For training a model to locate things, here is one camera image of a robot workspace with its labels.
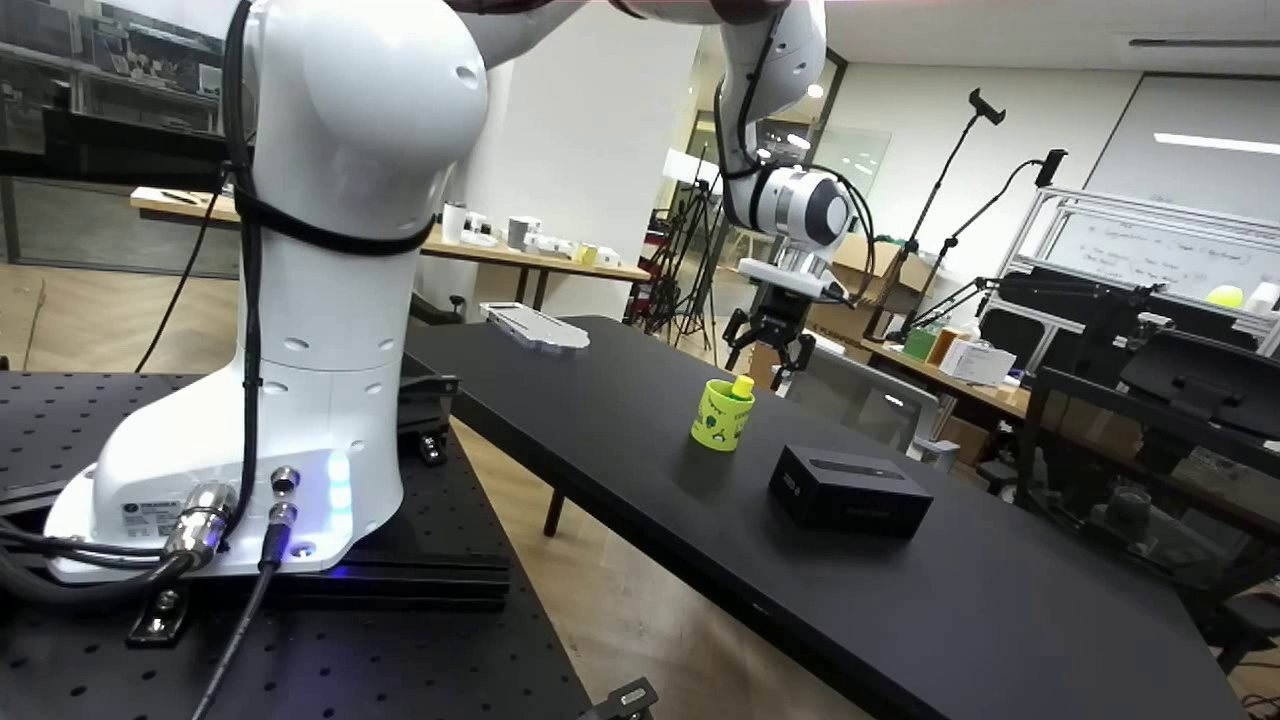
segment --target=desk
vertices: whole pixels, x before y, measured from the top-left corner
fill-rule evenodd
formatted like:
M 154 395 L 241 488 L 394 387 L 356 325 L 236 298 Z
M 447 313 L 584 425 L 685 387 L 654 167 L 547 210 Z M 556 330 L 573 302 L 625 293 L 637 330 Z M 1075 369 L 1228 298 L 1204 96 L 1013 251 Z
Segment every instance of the desk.
M 0 376 L 0 490 L 82 468 L 127 407 L 172 387 L 180 379 Z M 460 449 L 444 468 L 408 462 L 402 490 L 401 520 L 411 516 L 411 530 L 433 550 L 517 554 Z M 269 602 L 211 716 L 573 720 L 589 694 L 517 558 L 509 581 L 504 612 Z M 123 648 L 130 612 L 127 602 L 46 612 L 0 598 L 0 716 L 191 716 L 241 598 L 211 602 L 196 592 L 185 638 L 153 650 Z
M 922 379 L 927 387 L 950 393 L 955 399 L 980 404 L 980 407 L 987 407 L 987 410 L 997 410 L 997 417 L 1004 417 L 1013 425 L 1028 421 L 1028 407 L 1030 407 L 1030 393 L 1028 387 L 1013 387 L 1013 393 L 976 387 L 976 384 L 964 384 L 960 376 L 949 376 L 936 365 L 918 365 L 915 355 L 902 355 L 894 349 L 885 349 L 885 345 L 872 345 L 872 341 L 861 341 L 855 349 L 872 350 L 872 369 L 907 370 L 907 376 Z
M 154 216 L 154 220 L 204 220 L 207 190 L 135 187 L 127 194 L 127 206 L 135 206 L 141 216 Z M 218 194 L 211 206 L 211 220 L 241 225 L 236 201 Z M 640 269 L 584 269 L 562 256 L 531 256 L 531 251 L 517 251 L 517 249 L 481 249 L 481 244 L 444 244 L 439 232 L 428 234 L 424 256 L 521 269 L 517 298 L 527 296 L 527 276 L 534 276 L 534 288 L 527 298 L 531 306 L 542 306 L 547 276 L 649 285 L 649 272 L 640 272 Z
M 765 638 L 879 716 L 1238 716 L 1178 598 L 1054 526 L 758 395 L 736 455 L 689 439 L 714 369 L 610 319 L 542 355 L 495 327 L 408 330 L 457 410 Z M 936 495 L 910 545 L 810 535 L 767 503 L 784 442 L 848 449 Z

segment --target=floor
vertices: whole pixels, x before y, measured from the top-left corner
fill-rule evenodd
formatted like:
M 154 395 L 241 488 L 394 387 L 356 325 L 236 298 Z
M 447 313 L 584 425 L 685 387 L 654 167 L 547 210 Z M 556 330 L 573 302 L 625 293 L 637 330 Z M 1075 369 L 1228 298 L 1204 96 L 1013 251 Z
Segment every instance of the floor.
M 36 302 L 28 370 L 130 370 L 172 293 L 167 276 L 0 263 L 0 288 L 15 285 L 40 285 L 44 296 Z M 232 330 L 236 285 L 191 281 L 146 370 L 218 369 L 236 349 Z M 665 720 L 865 716 L 590 516 L 569 506 L 559 535 L 542 541 L 547 488 L 472 426 L 457 425 L 457 436 L 590 694 L 649 676 L 665 694 Z M 1262 716 L 1262 698 L 1280 694 L 1280 650 L 1253 656 L 1233 685 Z

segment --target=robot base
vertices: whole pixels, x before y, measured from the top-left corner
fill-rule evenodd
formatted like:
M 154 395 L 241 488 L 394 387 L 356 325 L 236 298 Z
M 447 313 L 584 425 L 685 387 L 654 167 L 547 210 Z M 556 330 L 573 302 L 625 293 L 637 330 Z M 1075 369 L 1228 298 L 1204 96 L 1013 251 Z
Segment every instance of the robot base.
M 322 511 L 310 511 L 297 520 L 297 530 L 293 530 L 293 546 L 287 546 L 287 563 L 283 572 L 326 572 L 330 563 L 343 558 L 343 550 L 352 546 L 352 511 L 343 511 L 352 500 L 348 500 L 348 482 L 343 482 L 343 471 L 336 455 L 318 461 L 315 451 L 309 455 L 287 455 L 283 461 L 287 468 L 305 468 L 310 482 L 300 482 L 300 503 L 309 506 L 322 506 Z M 82 535 L 82 541 L 97 541 L 97 495 L 91 495 L 91 482 L 97 482 L 97 462 L 82 468 L 46 506 L 44 516 L 44 535 Z M 158 478 L 153 482 L 154 495 L 185 495 L 187 490 L 187 478 L 185 475 L 172 475 L 172 478 Z M 177 516 L 177 503 L 154 503 L 154 506 L 135 506 L 141 525 L 165 525 L 167 516 Z M 245 511 L 236 535 L 226 541 L 226 546 L 204 566 L 204 572 L 191 572 L 191 575 L 256 575 L 256 563 L 258 563 L 258 535 L 269 526 L 269 516 L 263 511 Z M 165 535 L 146 530 L 146 535 L 135 535 L 135 541 L 123 541 L 123 546 L 158 546 Z M 75 563 L 75 558 L 53 558 L 46 563 L 56 581 L 65 583 L 107 583 L 107 581 L 127 581 L 130 572 L 120 572 L 120 566 L 98 566 L 98 563 Z

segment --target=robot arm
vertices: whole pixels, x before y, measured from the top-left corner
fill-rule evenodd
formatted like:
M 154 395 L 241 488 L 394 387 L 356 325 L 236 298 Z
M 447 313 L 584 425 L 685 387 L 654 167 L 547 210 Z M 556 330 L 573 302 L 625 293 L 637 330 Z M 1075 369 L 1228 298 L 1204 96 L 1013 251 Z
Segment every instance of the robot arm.
M 584 0 L 447 0 L 469 25 L 488 67 L 525 57 Z M 855 202 L 834 170 L 774 167 L 758 158 L 754 119 L 795 104 L 825 70 L 825 0 L 610 0 L 637 18 L 718 25 L 728 70 L 714 91 L 718 167 L 728 216 L 786 241 L 784 281 L 804 296 L 825 285 L 825 263 L 848 232 Z
M 855 220 L 855 190 L 825 167 L 784 167 L 758 155 L 754 123 L 795 104 L 825 70 L 825 0 L 614 0 L 630 16 L 723 25 L 728 70 L 714 91 L 714 137 L 728 216 L 774 234 L 774 263 L 742 263 L 751 281 L 821 296 L 832 251 Z

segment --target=black cable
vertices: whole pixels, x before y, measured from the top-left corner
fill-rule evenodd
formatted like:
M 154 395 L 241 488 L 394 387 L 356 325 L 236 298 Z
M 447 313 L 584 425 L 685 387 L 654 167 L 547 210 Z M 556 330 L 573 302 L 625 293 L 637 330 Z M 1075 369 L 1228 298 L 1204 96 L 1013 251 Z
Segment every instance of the black cable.
M 758 43 L 758 57 L 754 57 L 754 67 L 751 67 L 751 75 L 747 75 L 747 91 L 742 91 L 742 106 L 741 106 L 741 116 L 736 116 L 736 143 L 747 152 L 747 111 L 751 111 L 751 104 L 754 104 L 754 87 L 758 87 L 758 75 L 765 75 L 765 64 L 767 64 L 767 53 L 773 53 L 773 32 L 774 32 L 774 25 L 784 18 L 784 10 L 774 10 L 773 18 L 767 18 L 767 40 Z M 741 170 L 723 170 L 723 185 L 728 180 L 742 180 L 742 175 L 751 175 L 758 167 L 758 158 L 754 155 L 747 155 L 747 167 L 741 167 Z
M 236 664 L 236 650 L 241 650 L 256 612 L 263 607 L 263 595 L 269 595 L 269 586 L 272 586 L 272 581 L 275 581 L 275 572 L 283 563 L 283 546 L 287 546 L 287 535 L 293 535 L 293 516 L 297 516 L 297 506 L 283 495 L 275 495 L 272 516 L 269 516 L 269 530 L 263 530 L 263 546 L 258 546 L 258 558 L 256 558 L 258 575 L 251 583 L 251 595 L 249 595 L 249 602 L 245 602 L 245 612 L 236 618 L 236 631 L 232 631 L 223 656 L 215 661 L 215 666 L 211 666 L 211 676 L 207 676 L 207 685 L 201 693 L 201 704 L 196 704 L 191 720 L 207 716 L 226 666 Z
M 855 206 L 853 206 L 853 220 L 848 220 L 848 232 L 855 232 L 855 225 L 865 225 L 865 234 L 867 234 L 867 269 L 865 269 L 861 288 L 848 296 L 848 302 L 853 302 L 853 298 L 867 296 L 872 276 L 875 276 L 875 234 L 879 234 L 879 232 L 875 232 L 875 210 L 872 210 L 867 194 L 865 194 L 848 175 L 838 175 L 834 167 L 826 167 L 826 162 L 804 162 L 804 167 L 826 170 L 826 175 L 848 190 L 848 201 L 855 202 Z
M 19 526 L 11 526 L 2 520 L 0 520 L 0 541 L 28 545 L 28 546 L 46 546 L 46 550 L 104 550 L 104 554 L 153 554 L 153 558 L 158 558 L 158 546 L 116 546 L 116 545 L 80 545 L 80 541 L 60 541 L 60 535 L 31 535 L 31 530 L 19 530 Z
M 67 583 L 40 581 L 31 566 L 0 550 L 0 595 L 22 598 L 22 602 L 53 602 L 53 607 L 123 602 L 123 598 L 144 598 L 158 583 L 172 583 L 180 572 L 187 572 L 187 554 L 167 554 L 123 583 L 67 586 Z
M 1037 167 L 1037 162 L 1043 162 L 1043 158 L 1022 158 L 1022 162 L 1015 162 L 1015 167 L 1004 175 L 998 190 L 987 194 L 949 241 L 964 234 L 980 216 L 987 216 L 987 206 L 997 206 L 997 202 L 1009 194 L 1013 180 L 1015 180 L 1022 167 Z
M 226 152 L 236 170 L 236 202 L 241 210 L 256 202 L 251 187 L 251 146 L 245 133 L 245 32 L 249 32 L 251 0 L 236 3 L 236 16 L 226 25 L 226 48 L 223 48 L 223 129 L 226 129 Z M 245 263 L 245 442 L 241 442 L 241 495 L 226 511 L 226 530 L 241 526 L 241 516 L 251 500 L 256 482 L 256 404 L 258 404 L 258 229 L 251 220 L 241 225 L 241 263 Z
M 187 281 L 191 281 L 191 272 L 196 272 L 196 260 L 201 260 L 201 251 L 204 251 L 204 234 L 207 234 L 207 220 L 211 220 L 211 206 L 215 206 L 218 187 L 223 187 L 223 175 L 215 180 L 215 187 L 211 187 L 211 194 L 207 194 L 207 206 L 204 206 L 204 216 L 201 216 L 201 232 L 196 232 L 196 244 L 191 244 L 191 251 L 187 251 L 187 263 L 185 263 L 185 272 L 180 272 L 180 281 L 177 281 L 177 288 L 172 288 L 172 296 L 167 296 L 167 306 L 165 306 L 165 315 L 158 315 L 158 325 L 154 325 L 154 330 L 153 330 L 153 345 L 146 345 L 146 350 L 135 358 L 130 376 L 141 376 L 141 370 L 146 369 L 146 358 L 153 358 L 153 350 L 158 349 L 165 327 L 167 327 L 167 319 L 172 319 L 172 313 L 177 313 L 177 302 L 180 302 L 180 296 L 185 296 L 185 288 L 187 288 Z
M 256 575 L 256 583 L 251 583 L 251 595 L 249 595 L 249 602 L 245 602 L 245 612 L 241 612 L 241 618 L 236 618 L 236 631 L 232 631 L 223 656 L 215 661 L 211 678 L 204 685 L 204 694 L 201 694 L 191 720 L 204 720 L 204 716 L 207 716 L 207 708 L 211 708 L 215 693 L 223 686 L 223 676 L 226 676 L 226 666 L 232 666 L 232 661 L 236 661 L 236 650 L 241 650 L 241 645 L 245 645 L 256 612 L 258 612 L 263 598 L 269 598 L 272 581 L 275 581 L 275 566 L 258 566 L 258 575 Z
M 127 566 L 127 572 L 146 572 L 158 563 L 158 554 L 104 554 L 104 550 L 80 550 L 80 546 L 28 546 L 28 545 L 2 545 L 2 541 L 0 541 L 0 550 L 15 550 L 15 554 L 28 550 L 28 554 L 40 554 L 40 563 L 60 554 L 60 558 L 75 558 L 75 563 Z

